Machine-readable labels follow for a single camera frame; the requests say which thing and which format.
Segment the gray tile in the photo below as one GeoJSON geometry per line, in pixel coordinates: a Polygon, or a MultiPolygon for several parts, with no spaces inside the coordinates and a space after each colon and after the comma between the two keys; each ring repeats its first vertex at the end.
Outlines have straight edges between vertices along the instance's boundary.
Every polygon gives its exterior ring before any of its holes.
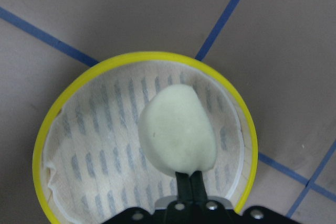
{"type": "Polygon", "coordinates": [[[299,205],[292,219],[304,224],[334,224],[336,203],[310,190],[299,205]]]}
{"type": "Polygon", "coordinates": [[[229,0],[0,0],[0,6],[102,60],[139,51],[195,56],[229,0]]]}
{"type": "Polygon", "coordinates": [[[331,156],[327,165],[316,180],[316,184],[336,194],[336,152],[331,156]]]}
{"type": "Polygon", "coordinates": [[[259,205],[285,215],[302,190],[303,185],[296,180],[259,162],[255,182],[243,211],[259,205]]]}
{"type": "Polygon", "coordinates": [[[39,127],[63,89],[87,69],[0,20],[0,223],[47,223],[32,179],[39,127]]]}
{"type": "Polygon", "coordinates": [[[237,88],[260,151],[310,178],[336,136],[336,0],[241,0],[205,62],[237,88]]]}

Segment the screw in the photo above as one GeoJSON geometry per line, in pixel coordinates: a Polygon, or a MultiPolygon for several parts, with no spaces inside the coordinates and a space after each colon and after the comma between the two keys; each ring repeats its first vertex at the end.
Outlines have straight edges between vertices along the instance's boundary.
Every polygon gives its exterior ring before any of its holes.
{"type": "Polygon", "coordinates": [[[175,209],[178,210],[178,211],[181,211],[185,208],[184,204],[183,203],[177,203],[175,205],[175,209]]]}
{"type": "Polygon", "coordinates": [[[261,220],[264,217],[264,214],[259,209],[253,209],[250,215],[257,220],[261,220]]]}
{"type": "Polygon", "coordinates": [[[205,204],[206,208],[209,210],[216,210],[217,209],[217,204],[214,201],[209,201],[207,204],[205,204]]]}
{"type": "Polygon", "coordinates": [[[143,214],[140,212],[136,212],[135,214],[132,215],[132,220],[141,220],[143,218],[143,214]]]}

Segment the blue grout line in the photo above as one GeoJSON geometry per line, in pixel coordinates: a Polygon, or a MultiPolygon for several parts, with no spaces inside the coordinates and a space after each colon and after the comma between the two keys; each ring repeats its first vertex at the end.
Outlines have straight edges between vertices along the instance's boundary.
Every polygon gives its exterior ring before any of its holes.
{"type": "Polygon", "coordinates": [[[330,191],[324,189],[323,187],[321,187],[321,186],[319,186],[319,185],[313,183],[313,184],[311,185],[311,189],[314,190],[314,191],[316,191],[316,192],[318,192],[318,193],[320,193],[320,194],[322,194],[322,195],[325,196],[326,198],[328,198],[328,199],[330,199],[330,200],[336,202],[336,194],[333,194],[332,192],[330,192],[330,191]]]}
{"type": "Polygon", "coordinates": [[[293,170],[289,169],[288,167],[285,167],[284,165],[281,165],[280,163],[276,162],[272,158],[266,156],[263,153],[258,154],[258,158],[263,163],[273,167],[274,169],[286,174],[287,176],[291,177],[292,179],[295,179],[296,181],[300,182],[301,184],[306,185],[308,183],[308,180],[301,176],[300,174],[294,172],[293,170]]]}
{"type": "Polygon", "coordinates": [[[70,45],[60,41],[59,39],[53,37],[52,35],[42,31],[41,29],[33,26],[32,24],[24,21],[13,13],[0,7],[0,18],[9,22],[10,24],[16,26],[17,28],[27,32],[33,37],[43,41],[44,43],[56,48],[57,50],[65,53],[66,55],[79,60],[80,62],[88,65],[89,67],[94,66],[98,63],[97,60],[91,58],[90,56],[84,54],[83,52],[71,47],[70,45]]]}
{"type": "Polygon", "coordinates": [[[238,5],[239,1],[240,0],[230,0],[230,2],[228,3],[228,5],[224,9],[222,15],[220,16],[220,18],[218,19],[217,23],[215,24],[214,28],[212,29],[212,31],[210,32],[209,36],[205,40],[204,44],[200,48],[199,52],[197,53],[197,55],[195,57],[196,60],[202,61],[204,59],[204,57],[206,56],[206,54],[209,52],[210,47],[215,42],[218,34],[221,32],[221,30],[225,26],[226,22],[230,18],[232,12],[234,11],[234,9],[236,8],[236,6],[238,5]]]}
{"type": "Polygon", "coordinates": [[[323,168],[326,166],[327,162],[329,161],[329,159],[331,158],[331,156],[332,156],[332,154],[334,153],[335,150],[336,150],[336,140],[333,142],[333,144],[329,148],[328,152],[326,153],[326,155],[322,159],[321,163],[319,164],[319,166],[315,170],[313,176],[308,181],[307,186],[302,190],[302,192],[300,193],[299,197],[296,199],[296,201],[294,202],[294,204],[289,209],[288,213],[286,214],[286,216],[288,218],[290,218],[294,214],[294,212],[296,211],[296,209],[299,207],[299,205],[303,201],[304,197],[307,195],[308,191],[310,189],[312,189],[313,185],[315,184],[316,179],[321,174],[323,168]]]}

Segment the blue tape line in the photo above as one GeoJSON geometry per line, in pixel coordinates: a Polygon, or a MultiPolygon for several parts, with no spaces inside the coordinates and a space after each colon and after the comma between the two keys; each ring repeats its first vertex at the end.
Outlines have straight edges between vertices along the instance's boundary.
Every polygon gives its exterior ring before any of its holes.
{"type": "Polygon", "coordinates": [[[296,181],[300,182],[301,184],[306,185],[308,183],[308,180],[301,176],[300,174],[297,174],[293,170],[285,167],[284,165],[281,165],[280,163],[276,162],[272,158],[266,156],[263,153],[258,154],[258,159],[262,161],[263,163],[273,167],[274,169],[286,174],[287,176],[291,177],[292,179],[295,179],[296,181]]]}
{"type": "Polygon", "coordinates": [[[223,27],[225,26],[226,22],[230,18],[232,12],[238,5],[240,0],[230,0],[228,5],[226,6],[225,10],[223,11],[222,15],[220,16],[219,20],[217,21],[216,25],[210,32],[209,36],[205,40],[204,44],[200,48],[199,52],[197,53],[195,59],[202,61],[206,54],[209,52],[210,47],[215,42],[218,34],[221,32],[223,27]]]}
{"type": "Polygon", "coordinates": [[[70,45],[58,40],[57,38],[53,37],[52,35],[42,31],[41,29],[33,26],[32,24],[24,21],[23,19],[19,18],[18,16],[14,15],[13,13],[3,9],[0,7],[0,18],[9,22],[10,24],[16,26],[17,28],[27,32],[28,34],[34,36],[35,38],[43,41],[44,43],[56,48],[57,50],[65,53],[66,55],[79,60],[80,62],[88,65],[89,67],[94,66],[98,63],[97,60],[87,56],[86,54],[82,53],[81,51],[71,47],[70,45]]]}
{"type": "Polygon", "coordinates": [[[288,213],[286,214],[286,216],[288,218],[290,218],[294,214],[296,209],[299,207],[300,203],[303,201],[304,197],[307,195],[308,191],[310,189],[312,189],[313,185],[315,184],[316,179],[321,174],[323,168],[326,166],[327,162],[329,161],[329,159],[331,158],[331,156],[332,156],[332,154],[334,153],[335,150],[336,150],[336,140],[333,142],[333,144],[329,148],[328,152],[326,153],[326,155],[322,159],[321,163],[319,164],[319,166],[315,170],[313,176],[308,181],[307,186],[303,189],[303,191],[300,193],[299,197],[296,199],[294,204],[289,209],[288,213]]]}
{"type": "Polygon", "coordinates": [[[324,189],[323,187],[317,185],[317,184],[312,184],[311,185],[311,189],[322,194],[323,196],[325,196],[326,198],[336,202],[336,194],[333,194],[332,192],[324,189]]]}

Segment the yellow rim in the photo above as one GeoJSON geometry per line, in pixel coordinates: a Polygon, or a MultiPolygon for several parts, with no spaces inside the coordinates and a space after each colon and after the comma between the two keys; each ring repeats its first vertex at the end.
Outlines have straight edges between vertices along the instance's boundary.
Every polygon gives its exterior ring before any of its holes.
{"type": "Polygon", "coordinates": [[[33,153],[33,180],[34,180],[34,186],[37,198],[42,206],[42,209],[46,216],[48,217],[49,221],[51,223],[60,223],[52,210],[49,208],[47,199],[45,198],[45,195],[42,190],[42,185],[40,181],[40,168],[42,163],[42,151],[44,142],[46,140],[49,128],[51,127],[52,122],[54,121],[55,117],[63,107],[63,105],[67,102],[67,100],[83,85],[85,85],[87,82],[92,80],[93,78],[97,77],[98,75],[117,68],[122,65],[127,65],[134,62],[139,61],[149,61],[149,60],[166,60],[166,61],[175,61],[184,63],[186,65],[189,65],[193,68],[199,69],[200,71],[204,72],[205,74],[211,76],[215,80],[217,80],[219,83],[221,83],[236,99],[239,106],[242,108],[243,113],[247,119],[250,135],[251,135],[251,141],[252,141],[252,164],[251,164],[251,172],[250,176],[248,178],[247,185],[245,187],[245,190],[235,207],[236,212],[240,212],[243,205],[245,204],[247,197],[251,191],[253,181],[256,175],[256,169],[257,169],[257,161],[258,161],[258,146],[257,146],[257,135],[256,130],[253,124],[252,117],[247,109],[247,106],[243,99],[241,98],[238,91],[233,87],[233,85],[225,79],[221,74],[219,74],[216,70],[209,67],[208,65],[195,60],[193,58],[182,56],[178,54],[173,54],[170,52],[132,52],[129,54],[119,55],[115,56],[113,58],[110,58],[108,60],[105,60],[92,68],[88,69],[86,72],[84,72],[82,75],[80,75],[55,101],[55,103],[51,106],[50,110],[48,111],[41,128],[38,132],[36,143],[34,147],[34,153],[33,153]]]}

